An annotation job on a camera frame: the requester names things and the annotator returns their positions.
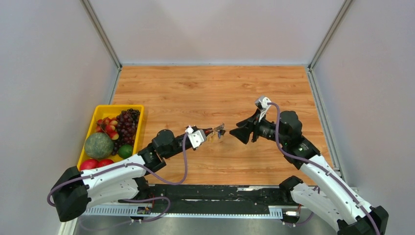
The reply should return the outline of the keyring tool with keys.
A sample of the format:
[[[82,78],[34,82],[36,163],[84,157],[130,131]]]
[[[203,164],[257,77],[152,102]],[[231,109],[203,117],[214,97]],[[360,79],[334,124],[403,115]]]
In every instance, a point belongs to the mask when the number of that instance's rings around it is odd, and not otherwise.
[[[208,141],[219,140],[224,136],[225,133],[226,133],[225,124],[222,122],[220,125],[209,130],[207,134],[207,140]]]

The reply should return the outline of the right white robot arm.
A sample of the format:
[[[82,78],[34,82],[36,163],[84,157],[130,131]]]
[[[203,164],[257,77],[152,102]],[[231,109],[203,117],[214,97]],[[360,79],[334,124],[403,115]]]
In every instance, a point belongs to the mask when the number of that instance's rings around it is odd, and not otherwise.
[[[291,176],[279,185],[281,201],[309,208],[339,235],[385,234],[387,211],[360,197],[330,167],[317,147],[303,136],[298,115],[294,111],[283,111],[277,120],[277,123],[270,122],[256,110],[251,117],[237,123],[230,134],[244,144],[255,142],[259,137],[276,141],[285,159],[321,190],[315,192],[303,180]]]

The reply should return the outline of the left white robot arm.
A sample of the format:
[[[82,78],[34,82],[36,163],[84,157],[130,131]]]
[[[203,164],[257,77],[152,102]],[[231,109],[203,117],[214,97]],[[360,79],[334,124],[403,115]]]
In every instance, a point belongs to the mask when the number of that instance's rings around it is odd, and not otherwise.
[[[150,195],[148,187],[140,183],[165,167],[165,159],[197,149],[213,133],[213,128],[189,126],[182,135],[171,130],[157,133],[144,149],[122,161],[94,169],[67,168],[47,195],[47,203],[57,211],[61,222],[82,215],[87,209],[112,201],[145,202]]]

